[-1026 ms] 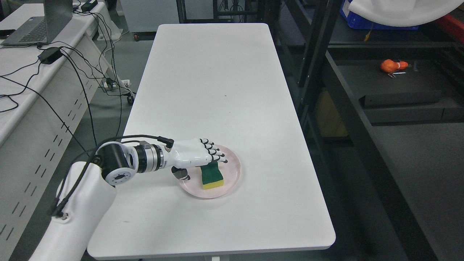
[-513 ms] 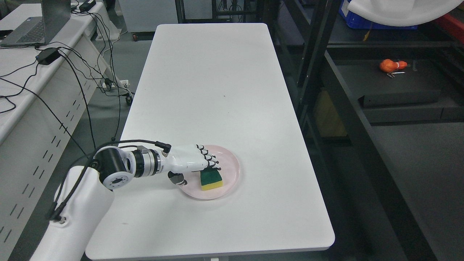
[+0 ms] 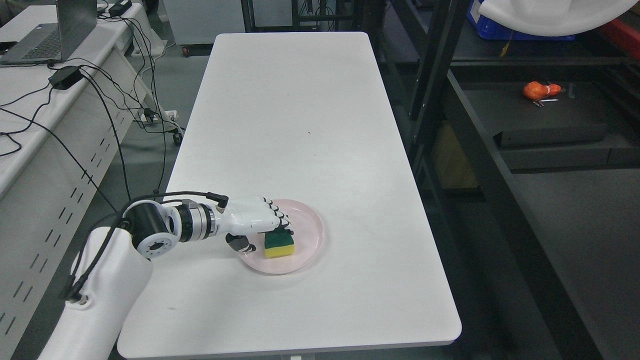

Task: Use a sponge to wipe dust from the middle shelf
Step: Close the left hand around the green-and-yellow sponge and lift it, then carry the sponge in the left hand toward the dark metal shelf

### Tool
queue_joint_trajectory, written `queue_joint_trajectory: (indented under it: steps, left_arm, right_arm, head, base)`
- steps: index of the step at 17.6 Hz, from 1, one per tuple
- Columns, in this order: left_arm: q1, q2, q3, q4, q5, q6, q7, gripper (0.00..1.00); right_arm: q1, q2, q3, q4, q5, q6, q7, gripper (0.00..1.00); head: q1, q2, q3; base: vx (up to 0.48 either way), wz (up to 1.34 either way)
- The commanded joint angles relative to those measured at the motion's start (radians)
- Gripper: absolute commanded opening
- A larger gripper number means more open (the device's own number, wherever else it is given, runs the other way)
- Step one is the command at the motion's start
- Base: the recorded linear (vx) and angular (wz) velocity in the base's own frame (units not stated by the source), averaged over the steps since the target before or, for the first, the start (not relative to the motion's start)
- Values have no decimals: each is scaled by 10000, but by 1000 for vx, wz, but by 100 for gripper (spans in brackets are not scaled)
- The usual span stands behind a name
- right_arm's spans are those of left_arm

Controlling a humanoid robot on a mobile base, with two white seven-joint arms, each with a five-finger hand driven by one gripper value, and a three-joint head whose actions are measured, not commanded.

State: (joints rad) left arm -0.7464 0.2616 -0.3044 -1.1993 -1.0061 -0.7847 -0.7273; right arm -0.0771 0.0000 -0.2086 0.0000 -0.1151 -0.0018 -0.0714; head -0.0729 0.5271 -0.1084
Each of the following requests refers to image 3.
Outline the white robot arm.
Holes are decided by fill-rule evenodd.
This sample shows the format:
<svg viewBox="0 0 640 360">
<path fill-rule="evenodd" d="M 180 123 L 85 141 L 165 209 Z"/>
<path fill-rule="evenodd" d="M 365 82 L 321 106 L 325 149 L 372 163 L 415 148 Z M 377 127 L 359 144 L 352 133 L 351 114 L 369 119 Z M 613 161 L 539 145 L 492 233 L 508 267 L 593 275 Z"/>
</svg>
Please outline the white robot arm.
<svg viewBox="0 0 640 360">
<path fill-rule="evenodd" d="M 62 314 L 41 360 L 106 360 L 131 308 L 151 279 L 151 260 L 181 242 L 212 237 L 229 197 L 174 191 L 128 201 L 107 227 L 87 236 L 62 289 Z"/>
</svg>

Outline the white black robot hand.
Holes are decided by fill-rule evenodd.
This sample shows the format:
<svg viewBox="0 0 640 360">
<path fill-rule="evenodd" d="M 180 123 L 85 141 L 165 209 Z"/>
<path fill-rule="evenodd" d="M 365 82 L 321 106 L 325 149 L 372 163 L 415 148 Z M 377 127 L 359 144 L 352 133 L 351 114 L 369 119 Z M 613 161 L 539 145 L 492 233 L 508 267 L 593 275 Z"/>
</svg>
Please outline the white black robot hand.
<svg viewBox="0 0 640 360">
<path fill-rule="evenodd" d="M 210 235 L 225 235 L 226 243 L 238 253 L 256 250 L 249 235 L 273 231 L 294 235 L 288 215 L 264 197 L 230 199 L 225 208 L 217 206 L 213 214 Z"/>
</svg>

